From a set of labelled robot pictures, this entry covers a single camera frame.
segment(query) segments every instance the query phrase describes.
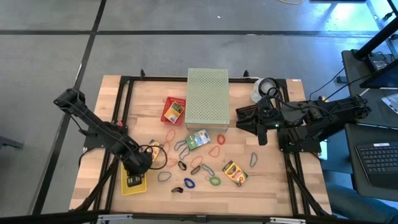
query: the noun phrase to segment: keyboard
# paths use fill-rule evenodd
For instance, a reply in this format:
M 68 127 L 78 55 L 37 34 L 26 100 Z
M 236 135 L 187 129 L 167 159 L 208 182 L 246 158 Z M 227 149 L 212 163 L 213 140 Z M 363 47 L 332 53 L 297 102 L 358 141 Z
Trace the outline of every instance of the keyboard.
M 398 142 L 362 144 L 355 149 L 371 185 L 398 189 Z

